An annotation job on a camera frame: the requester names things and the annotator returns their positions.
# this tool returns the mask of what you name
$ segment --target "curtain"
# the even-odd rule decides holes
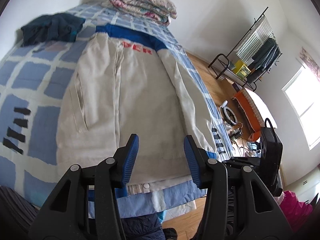
[[[320,82],[320,68],[304,48],[302,48],[300,52],[300,58],[308,66],[308,68],[312,71],[312,73],[316,76],[316,78]]]

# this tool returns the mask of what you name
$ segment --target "jacket pocket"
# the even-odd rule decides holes
[[[79,73],[76,74],[74,83],[71,84],[69,91],[72,101],[73,117],[75,119],[78,132],[87,132],[88,128],[85,121],[84,99]]]

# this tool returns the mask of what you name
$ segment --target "bed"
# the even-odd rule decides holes
[[[76,42],[17,44],[0,66],[0,185],[41,207],[59,181],[56,132],[61,100],[76,63],[97,25],[111,23],[153,35],[188,69],[207,101],[218,155],[233,154],[223,121],[199,73],[167,27],[90,2],[67,11],[86,18]],[[119,198],[121,217],[136,217],[178,207],[206,194],[190,180],[163,190]]]

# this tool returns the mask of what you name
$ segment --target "clothes rack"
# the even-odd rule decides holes
[[[256,25],[256,23],[257,23],[262,17],[265,16],[265,12],[268,10],[268,8],[269,8],[269,7],[267,7],[267,8],[263,11],[263,13],[259,16],[258,19],[255,19],[254,24],[250,27],[250,29],[246,32],[246,34],[238,41],[238,43],[231,49],[231,51],[230,51],[227,55],[224,55],[223,53],[218,54],[218,55],[215,57],[215,59],[208,65],[208,68],[211,67],[211,69],[212,69],[212,70],[214,71],[214,73],[217,75],[216,79],[219,79],[219,78],[225,73],[225,71],[228,70],[228,72],[231,73],[231,76],[237,77],[237,80],[234,80],[233,78],[230,78],[229,76],[227,76],[227,77],[228,77],[229,79],[231,79],[233,82],[237,83],[237,84],[240,85],[241,87],[245,87],[245,86],[247,85],[247,86],[250,87],[253,91],[255,91],[255,90],[257,89],[257,84],[256,84],[256,82],[257,82],[258,80],[261,81],[261,77],[262,77],[266,72],[268,72],[268,71],[264,71],[264,72],[262,73],[262,75],[258,78],[258,80],[254,81],[254,82],[252,82],[252,83],[249,83],[249,82],[247,81],[247,79],[244,78],[244,80],[242,80],[243,84],[239,84],[239,80],[241,80],[241,79],[240,79],[238,76],[236,76],[236,75],[229,69],[229,67],[230,67],[230,65],[231,65],[232,63],[231,63],[231,61],[229,60],[228,57],[229,57],[229,56],[231,55],[231,53],[237,48],[237,46],[244,40],[244,38],[245,38],[245,37],[247,36],[247,34],[253,29],[253,27]],[[275,40],[276,45],[277,45],[277,47],[278,47],[278,49],[279,49],[279,52],[280,52],[280,55],[278,56],[278,58],[277,58],[276,61],[275,61],[275,62],[278,62],[278,59],[279,59],[279,57],[282,55],[282,53],[281,53],[281,51],[280,51],[279,45],[278,45],[278,43],[277,43],[277,41],[276,41],[276,37],[275,37],[275,35],[274,35],[273,32],[271,33],[270,37]],[[224,57],[224,59],[227,60],[227,62],[222,61],[222,60],[220,59],[220,57]],[[214,68],[212,67],[212,65],[213,65],[217,60],[220,62],[220,64],[221,64],[222,66],[224,66],[223,70],[222,70],[221,72],[219,72],[219,73],[217,73],[217,72],[216,72],[216,69],[214,69]]]

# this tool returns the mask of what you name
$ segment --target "window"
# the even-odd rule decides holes
[[[320,82],[308,67],[302,66],[282,91],[295,109],[311,150],[320,142],[320,129],[317,126]]]

